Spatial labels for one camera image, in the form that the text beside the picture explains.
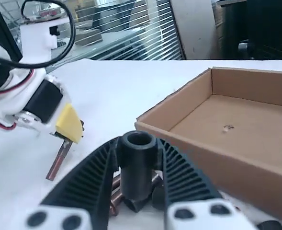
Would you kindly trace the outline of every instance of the window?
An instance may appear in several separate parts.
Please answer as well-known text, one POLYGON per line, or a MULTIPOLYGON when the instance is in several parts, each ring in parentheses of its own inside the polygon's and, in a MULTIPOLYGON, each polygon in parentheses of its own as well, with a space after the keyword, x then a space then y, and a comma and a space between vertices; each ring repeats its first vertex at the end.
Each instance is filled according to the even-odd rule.
MULTIPOLYGON (((19 42, 17 24, 23 0, 0 0, 0 11, 11 33, 19 42)), ((94 60, 179 60, 181 47, 169 0, 65 0, 76 23, 76 40, 71 52, 48 68, 81 58, 94 60)), ((57 6, 29 2, 25 14, 40 15, 57 6)), ((58 27, 58 48, 69 40, 69 24, 58 27)))

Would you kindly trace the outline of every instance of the desk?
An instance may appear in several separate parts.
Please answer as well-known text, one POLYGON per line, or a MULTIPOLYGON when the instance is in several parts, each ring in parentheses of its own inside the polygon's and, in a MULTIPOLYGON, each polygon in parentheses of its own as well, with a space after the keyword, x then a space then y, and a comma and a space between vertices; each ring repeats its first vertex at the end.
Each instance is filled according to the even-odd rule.
MULTIPOLYGON (((73 145, 57 178, 45 179, 61 140, 17 128, 0 131, 0 230, 19 210, 34 207, 88 154, 104 142, 134 129, 135 118, 208 67, 282 70, 282 61, 93 61, 82 59, 53 71, 67 85, 85 122, 84 138, 73 145)), ((243 205, 257 222, 270 219, 243 205)), ((110 230, 163 230, 163 214, 150 205, 140 213, 120 206, 110 230)))

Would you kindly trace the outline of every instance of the small screw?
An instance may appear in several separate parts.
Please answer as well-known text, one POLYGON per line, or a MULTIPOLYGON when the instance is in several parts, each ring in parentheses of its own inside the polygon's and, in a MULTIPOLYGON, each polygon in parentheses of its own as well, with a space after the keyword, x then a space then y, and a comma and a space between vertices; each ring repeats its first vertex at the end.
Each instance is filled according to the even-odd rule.
POLYGON ((22 121, 25 122, 25 123, 29 123, 29 122, 30 122, 30 121, 29 121, 28 119, 26 119, 26 118, 23 118, 22 121))

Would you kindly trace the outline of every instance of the cardboard box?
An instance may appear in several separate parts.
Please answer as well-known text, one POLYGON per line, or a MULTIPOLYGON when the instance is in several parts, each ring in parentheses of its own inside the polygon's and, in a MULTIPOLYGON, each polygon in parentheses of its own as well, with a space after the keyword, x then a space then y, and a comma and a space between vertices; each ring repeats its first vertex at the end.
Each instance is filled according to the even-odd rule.
POLYGON ((219 189, 282 219, 282 72, 209 69, 135 127, 179 147, 219 189))

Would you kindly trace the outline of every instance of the copper rod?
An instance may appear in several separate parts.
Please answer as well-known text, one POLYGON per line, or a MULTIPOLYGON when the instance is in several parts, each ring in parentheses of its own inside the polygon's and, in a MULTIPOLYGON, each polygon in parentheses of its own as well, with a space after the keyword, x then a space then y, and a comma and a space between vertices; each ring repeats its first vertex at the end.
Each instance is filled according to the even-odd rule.
POLYGON ((64 140, 63 144, 60 147, 60 150, 52 164, 52 166, 49 169, 49 172, 46 176, 46 179, 53 181, 56 177, 56 174, 58 173, 65 157, 68 154, 68 151, 70 149, 70 147, 72 146, 73 142, 70 140, 64 140))

